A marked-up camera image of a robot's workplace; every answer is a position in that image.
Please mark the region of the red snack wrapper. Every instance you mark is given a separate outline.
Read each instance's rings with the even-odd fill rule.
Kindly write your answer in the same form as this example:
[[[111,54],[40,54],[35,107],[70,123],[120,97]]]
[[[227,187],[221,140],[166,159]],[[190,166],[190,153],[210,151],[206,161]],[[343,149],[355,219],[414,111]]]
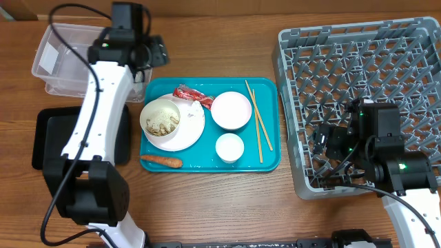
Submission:
[[[198,101],[203,107],[207,108],[208,110],[211,110],[212,103],[215,99],[214,96],[205,95],[202,92],[192,89],[185,84],[180,84],[177,88],[174,89],[172,94],[173,96],[180,99],[185,99],[188,101]]]

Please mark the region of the white bowl with food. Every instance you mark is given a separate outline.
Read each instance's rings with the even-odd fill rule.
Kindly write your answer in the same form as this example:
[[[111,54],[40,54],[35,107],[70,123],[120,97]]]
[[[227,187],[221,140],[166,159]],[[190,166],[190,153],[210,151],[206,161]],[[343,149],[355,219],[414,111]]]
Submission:
[[[156,99],[144,106],[139,121],[148,140],[169,141],[181,125],[181,112],[173,101]]]

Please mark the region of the large white bowl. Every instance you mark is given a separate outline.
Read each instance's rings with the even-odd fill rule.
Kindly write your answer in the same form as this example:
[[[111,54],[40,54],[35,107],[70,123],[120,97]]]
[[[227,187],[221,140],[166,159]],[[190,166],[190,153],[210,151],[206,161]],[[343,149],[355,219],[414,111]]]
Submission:
[[[218,95],[211,106],[214,122],[225,130],[238,130],[248,123],[252,107],[248,98],[238,92]]]

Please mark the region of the small white cup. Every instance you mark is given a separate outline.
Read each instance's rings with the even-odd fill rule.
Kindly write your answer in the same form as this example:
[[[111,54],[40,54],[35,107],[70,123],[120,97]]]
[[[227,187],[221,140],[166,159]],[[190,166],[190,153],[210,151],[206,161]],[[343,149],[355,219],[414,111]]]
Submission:
[[[235,163],[243,155],[245,145],[238,135],[226,133],[217,139],[215,150],[223,162]]]

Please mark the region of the rice and food scraps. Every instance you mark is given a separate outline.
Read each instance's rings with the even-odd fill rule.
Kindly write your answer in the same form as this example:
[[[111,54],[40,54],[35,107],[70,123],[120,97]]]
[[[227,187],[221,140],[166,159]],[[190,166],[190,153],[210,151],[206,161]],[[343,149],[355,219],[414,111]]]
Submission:
[[[167,136],[179,125],[178,113],[169,108],[163,108],[147,115],[146,130],[153,136]]]

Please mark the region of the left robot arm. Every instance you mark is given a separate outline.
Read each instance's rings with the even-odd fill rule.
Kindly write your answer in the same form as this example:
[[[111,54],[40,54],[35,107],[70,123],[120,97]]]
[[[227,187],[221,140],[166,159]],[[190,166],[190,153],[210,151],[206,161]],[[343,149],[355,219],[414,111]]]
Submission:
[[[52,195],[49,210],[98,234],[109,247],[149,247],[150,240],[129,214],[130,189],[115,167],[116,137],[137,74],[168,64],[163,39],[151,35],[149,10],[115,2],[112,22],[80,57],[88,88],[76,125],[57,158],[43,163]]]

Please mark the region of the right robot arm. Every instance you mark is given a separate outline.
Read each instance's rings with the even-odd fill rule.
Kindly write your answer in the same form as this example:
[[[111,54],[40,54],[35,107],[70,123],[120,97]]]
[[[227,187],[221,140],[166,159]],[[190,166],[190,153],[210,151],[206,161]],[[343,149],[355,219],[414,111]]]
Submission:
[[[438,183],[428,156],[406,151],[399,107],[356,99],[345,111],[346,127],[322,123],[311,135],[314,154],[339,161],[322,183],[375,192],[401,247],[439,247]]]

